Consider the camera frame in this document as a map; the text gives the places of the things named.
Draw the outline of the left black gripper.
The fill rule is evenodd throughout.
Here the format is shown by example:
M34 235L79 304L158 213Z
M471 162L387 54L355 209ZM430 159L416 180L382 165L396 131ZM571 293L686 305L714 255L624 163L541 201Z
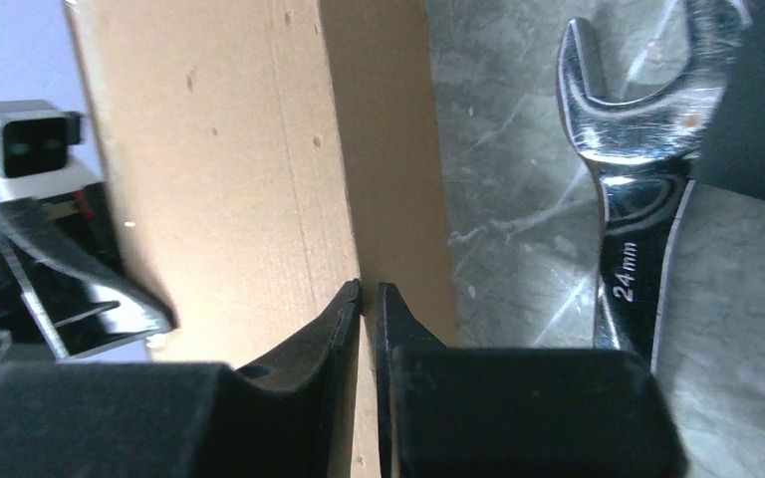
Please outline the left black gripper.
M0 362L85 358L174 328L125 276L100 182L0 202L0 250Z

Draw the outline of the brown cardboard express box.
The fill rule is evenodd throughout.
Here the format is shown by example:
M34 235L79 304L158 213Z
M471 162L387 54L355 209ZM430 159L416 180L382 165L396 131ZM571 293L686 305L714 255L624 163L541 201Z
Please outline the brown cardboard express box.
M69 1L157 361L243 365L363 284L341 474L378 477L378 285L458 341L420 1Z

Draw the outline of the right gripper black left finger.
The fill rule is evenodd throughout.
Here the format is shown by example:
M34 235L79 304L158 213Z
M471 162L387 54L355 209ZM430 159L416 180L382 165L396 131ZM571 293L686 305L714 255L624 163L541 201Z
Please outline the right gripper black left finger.
M347 477L361 286L234 369L0 366L0 477Z

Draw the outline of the silver open-end wrench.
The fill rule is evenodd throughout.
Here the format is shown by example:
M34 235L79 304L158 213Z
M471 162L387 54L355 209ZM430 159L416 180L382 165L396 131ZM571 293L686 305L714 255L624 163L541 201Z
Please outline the silver open-end wrench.
M687 1L683 15L687 60L643 98L607 100L596 31L586 19L568 22L557 58L560 119L600 207L593 344L635 354L650 368L658 362L669 260L693 167L751 23L740 1Z

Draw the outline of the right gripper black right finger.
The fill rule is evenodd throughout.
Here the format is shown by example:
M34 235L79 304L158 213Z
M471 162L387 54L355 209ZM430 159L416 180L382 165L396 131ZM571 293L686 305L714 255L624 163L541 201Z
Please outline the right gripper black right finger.
M688 459L634 354L451 348L397 286L378 294L385 477L683 477Z

